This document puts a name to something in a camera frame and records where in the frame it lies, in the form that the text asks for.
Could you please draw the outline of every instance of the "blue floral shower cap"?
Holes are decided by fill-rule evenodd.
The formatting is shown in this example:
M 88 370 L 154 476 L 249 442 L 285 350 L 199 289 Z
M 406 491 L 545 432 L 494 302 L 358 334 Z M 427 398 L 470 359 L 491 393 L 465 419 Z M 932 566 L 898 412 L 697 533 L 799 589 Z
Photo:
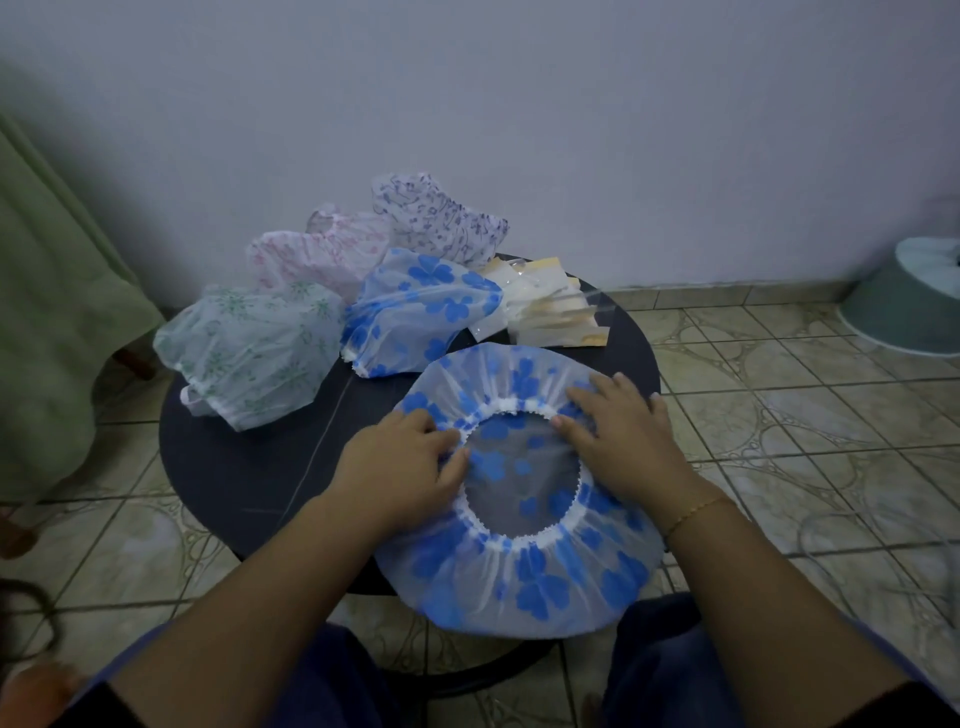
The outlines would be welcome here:
M 564 393 L 591 388 L 591 372 L 556 352 L 480 344 L 417 379 L 397 408 L 458 428 L 470 470 L 448 513 L 376 552 L 406 604 L 445 629 L 546 639 L 599 629 L 636 600 L 663 540 L 548 422 L 592 426 Z
M 496 283 L 462 265 L 391 248 L 347 308 L 341 355 L 363 377 L 422 372 L 501 299 Z

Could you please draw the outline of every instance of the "floor tile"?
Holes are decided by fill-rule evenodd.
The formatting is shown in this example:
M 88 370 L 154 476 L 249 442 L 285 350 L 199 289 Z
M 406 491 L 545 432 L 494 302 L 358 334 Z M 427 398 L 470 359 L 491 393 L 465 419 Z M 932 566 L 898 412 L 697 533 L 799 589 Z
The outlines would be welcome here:
M 423 673 L 426 619 L 396 596 L 344 595 L 328 621 L 349 628 L 380 667 Z
M 92 676 L 143 634 L 169 620 L 172 613 L 172 606 L 63 612 L 63 644 L 57 659 Z M 49 626 L 41 624 L 28 649 L 38 649 L 49 639 Z
M 103 425 L 85 462 L 46 498 L 125 496 L 159 450 L 156 425 Z
M 686 313 L 709 341 L 769 339 L 772 336 L 740 305 L 689 308 Z
M 748 387 L 805 387 L 820 383 L 779 341 L 721 341 L 714 346 Z
M 658 569 L 656 577 L 643 590 L 641 599 L 651 599 L 673 591 L 666 571 Z M 613 643 L 616 641 L 616 623 L 588 635 L 564 640 L 566 674 L 570 679 L 573 705 L 577 714 L 584 698 L 592 692 L 603 694 L 610 673 Z
M 960 426 L 903 384 L 854 384 L 833 391 L 894 447 L 960 444 Z
M 890 373 L 841 336 L 784 339 L 783 345 L 824 384 L 893 380 Z
M 893 548 L 890 551 L 898 563 L 906 569 L 920 590 L 932 601 L 940 613 L 948 620 L 957 620 L 960 613 L 951 615 L 949 611 L 948 589 L 950 587 L 950 563 L 960 568 L 960 546 L 921 546 L 919 548 Z M 960 609 L 960 581 L 954 579 L 954 609 Z
M 159 453 L 147 466 L 140 479 L 133 488 L 132 496 L 173 496 L 174 488 L 170 485 L 167 472 L 163 470 L 163 461 Z
M 684 411 L 717 458 L 799 452 L 783 428 L 750 392 L 678 397 Z
M 671 392 L 743 389 L 743 382 L 712 344 L 657 344 L 653 349 Z
M 663 311 L 635 311 L 631 318 L 651 344 L 690 344 L 707 341 L 682 308 Z
M 960 505 L 960 447 L 910 449 L 903 456 Z
M 85 558 L 119 500 L 77 500 L 37 506 L 32 517 L 39 532 L 36 546 L 18 559 L 0 561 L 0 576 L 32 581 L 56 599 Z M 15 597 L 13 609 L 34 610 L 32 600 Z
M 233 555 L 224 542 L 216 536 L 210 536 L 204 544 L 197 567 L 190 575 L 183 598 L 195 599 L 205 595 L 238 566 L 240 559 Z
M 756 392 L 804 452 L 886 448 L 886 442 L 826 387 Z
M 960 509 L 897 452 L 873 450 L 812 458 L 852 508 L 875 511 L 863 519 L 884 544 L 938 540 L 928 528 L 947 538 L 960 538 Z M 902 514 L 902 518 L 885 515 L 884 511 Z
M 832 303 L 748 305 L 747 310 L 778 339 L 835 336 L 842 325 Z
M 573 726 L 560 649 L 554 647 L 517 677 L 489 690 L 431 700 L 427 703 L 427 724 L 457 728 Z
M 960 379 L 915 381 L 906 386 L 960 425 Z
M 117 511 L 57 606 L 180 599 L 206 536 L 178 497 L 132 497 Z
M 673 427 L 673 439 L 684 453 L 687 460 L 709 460 L 710 453 L 704 446 L 700 435 L 693 428 L 684 411 L 677 404 L 676 397 L 664 397 L 667 412 L 670 415 L 670 424 Z
M 722 468 L 756 524 L 782 553 L 801 550 L 798 538 L 808 517 L 851 510 L 805 456 L 734 460 Z M 856 518 L 825 518 L 804 527 L 804 545 L 810 551 L 836 551 L 879 543 Z
M 949 626 L 925 597 L 898 593 L 915 591 L 916 585 L 890 554 L 837 554 L 817 561 L 836 580 L 855 617 L 890 641 L 951 700 L 960 698 L 960 662 Z M 843 609 L 837 585 L 815 568 L 805 573 Z
M 847 336 L 846 339 L 897 379 L 947 379 L 960 376 L 960 370 L 953 368 L 946 359 L 897 352 L 859 336 Z
M 174 380 L 174 373 L 161 369 L 153 379 L 135 379 L 104 405 L 97 421 L 108 423 L 159 422 L 160 407 Z

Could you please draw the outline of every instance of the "tiled floor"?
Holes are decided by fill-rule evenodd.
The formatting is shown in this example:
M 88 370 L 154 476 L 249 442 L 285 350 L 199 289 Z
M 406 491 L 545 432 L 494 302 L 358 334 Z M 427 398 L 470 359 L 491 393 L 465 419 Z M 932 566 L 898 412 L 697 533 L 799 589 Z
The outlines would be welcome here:
M 952 699 L 960 666 L 940 594 L 936 539 L 883 519 L 817 521 L 804 545 L 843 587 L 800 556 L 808 516 L 893 508 L 960 544 L 960 360 L 907 356 L 844 330 L 823 304 L 751 305 L 633 314 L 657 354 L 678 442 L 705 477 L 838 606 L 871 624 Z M 97 387 L 99 434 L 88 462 L 14 519 L 42 529 L 37 547 L 0 575 L 42 584 L 66 628 L 63 659 L 93 671 L 150 627 L 189 606 L 235 560 L 173 493 L 157 457 L 169 378 L 131 380 L 108 367 Z M 646 594 L 685 589 L 667 554 Z M 18 644 L 45 627 L 15 602 Z M 449 634 L 395 598 L 348 596 L 332 619 L 376 661 L 411 672 L 486 662 L 510 641 Z M 517 678 L 429 706 L 434 725 L 571 726 L 573 707 L 603 690 L 614 629 L 571 640 Z

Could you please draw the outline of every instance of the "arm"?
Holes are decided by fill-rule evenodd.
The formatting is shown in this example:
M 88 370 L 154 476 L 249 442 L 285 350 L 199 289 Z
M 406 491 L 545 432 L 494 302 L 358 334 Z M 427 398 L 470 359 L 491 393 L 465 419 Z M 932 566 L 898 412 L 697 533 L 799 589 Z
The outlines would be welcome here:
M 467 471 L 456 430 L 392 412 L 347 444 L 329 488 L 110 682 L 150 728 L 262 724 L 376 546 L 439 513 Z
M 567 394 L 596 435 L 565 417 L 553 424 L 600 482 L 668 534 L 748 725 L 826 728 L 907 681 L 686 464 L 659 396 L 648 406 L 623 375 L 593 383 L 595 394 Z

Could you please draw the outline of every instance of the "hand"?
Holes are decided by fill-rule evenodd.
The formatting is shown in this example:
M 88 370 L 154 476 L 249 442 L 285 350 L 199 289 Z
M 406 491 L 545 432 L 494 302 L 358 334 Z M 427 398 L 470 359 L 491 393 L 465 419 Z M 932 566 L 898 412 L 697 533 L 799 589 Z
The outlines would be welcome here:
M 660 395 L 648 403 L 622 374 L 590 381 L 596 392 L 569 387 L 566 395 L 593 418 L 596 435 L 563 415 L 551 424 L 615 496 L 641 506 L 662 531 L 714 492 L 722 495 L 687 464 Z
M 379 538 L 415 528 L 440 515 L 457 495 L 468 449 L 454 452 L 442 470 L 438 460 L 459 441 L 459 430 L 437 430 L 425 409 L 409 415 L 394 410 L 350 439 L 326 492 L 349 499 Z

